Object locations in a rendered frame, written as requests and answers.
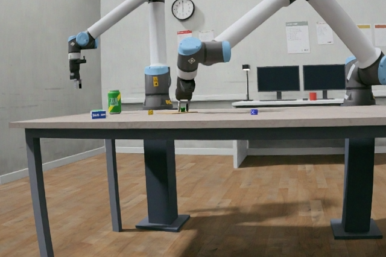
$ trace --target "clock face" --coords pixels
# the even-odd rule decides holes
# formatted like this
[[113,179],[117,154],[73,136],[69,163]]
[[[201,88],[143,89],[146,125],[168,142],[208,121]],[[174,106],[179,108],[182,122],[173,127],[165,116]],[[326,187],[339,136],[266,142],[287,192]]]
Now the clock face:
[[194,4],[191,0],[175,0],[171,12],[178,20],[187,20],[194,13]]

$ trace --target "red mug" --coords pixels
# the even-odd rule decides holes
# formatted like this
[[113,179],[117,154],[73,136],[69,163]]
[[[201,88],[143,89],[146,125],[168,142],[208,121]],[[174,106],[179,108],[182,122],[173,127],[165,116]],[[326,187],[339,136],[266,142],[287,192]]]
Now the red mug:
[[309,93],[309,99],[310,100],[316,100],[316,92],[310,92]]

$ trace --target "dark metal table frame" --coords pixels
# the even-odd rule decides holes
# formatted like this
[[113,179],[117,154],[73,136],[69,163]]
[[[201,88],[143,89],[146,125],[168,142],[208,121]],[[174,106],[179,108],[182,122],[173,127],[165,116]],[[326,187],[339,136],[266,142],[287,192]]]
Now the dark metal table frame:
[[190,129],[26,128],[28,169],[41,256],[54,256],[46,205],[40,138],[105,139],[113,231],[122,231],[115,139],[143,139],[148,216],[140,229],[178,232],[189,219],[177,209],[175,140],[346,139],[342,219],[331,220],[335,239],[382,238],[370,219],[373,195],[374,138],[386,126]]

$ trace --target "white wall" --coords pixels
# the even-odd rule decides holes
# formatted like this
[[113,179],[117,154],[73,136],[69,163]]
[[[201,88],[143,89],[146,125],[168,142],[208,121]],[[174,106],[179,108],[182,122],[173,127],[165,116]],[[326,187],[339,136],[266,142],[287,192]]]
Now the white wall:
[[[105,15],[124,0],[101,0],[101,14]],[[196,12],[186,22],[179,22],[171,14],[174,0],[166,0],[166,39],[168,64],[171,67],[174,95],[176,85],[177,31],[215,30],[215,35],[225,30],[262,0],[193,0]],[[357,24],[386,22],[386,0],[337,0]],[[105,100],[109,89],[119,89],[123,98],[144,96],[144,67],[149,65],[148,10],[143,5],[102,35],[101,69],[102,94]],[[311,43],[310,54],[287,54],[285,22],[308,21]],[[334,45],[317,45],[316,22],[322,18],[304,0],[298,0],[281,9],[232,50],[230,63],[211,67],[201,65],[196,77],[195,95],[243,94],[246,90],[245,72],[241,65],[251,64],[251,99],[267,99],[273,93],[257,93],[256,67],[275,65],[311,65],[344,63],[352,53],[334,35]],[[307,97],[308,92],[284,92],[283,97]],[[343,97],[344,91],[329,92],[330,97]],[[118,142],[122,146],[137,146],[140,142]],[[178,143],[176,146],[206,146],[208,143]]]
[[[0,0],[0,175],[27,167],[24,131],[10,121],[101,107],[100,51],[84,53],[84,89],[69,80],[69,36],[100,18],[100,0]],[[43,139],[43,162],[102,147],[102,141]]]

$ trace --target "table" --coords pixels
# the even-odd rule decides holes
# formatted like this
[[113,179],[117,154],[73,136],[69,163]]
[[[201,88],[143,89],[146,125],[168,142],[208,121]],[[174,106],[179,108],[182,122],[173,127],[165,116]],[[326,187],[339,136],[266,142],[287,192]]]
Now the table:
[[233,102],[235,108],[252,108],[252,107],[294,107],[294,106],[339,106],[343,104],[343,99],[317,99],[317,100],[252,100]]
[[40,138],[105,139],[114,231],[122,231],[115,139],[143,139],[148,216],[137,228],[177,232],[189,219],[178,214],[174,140],[346,139],[342,219],[331,220],[336,239],[382,238],[370,219],[375,138],[386,137],[386,106],[276,107],[161,114],[122,112],[11,122],[25,129],[37,239],[41,256],[54,256],[49,229]]

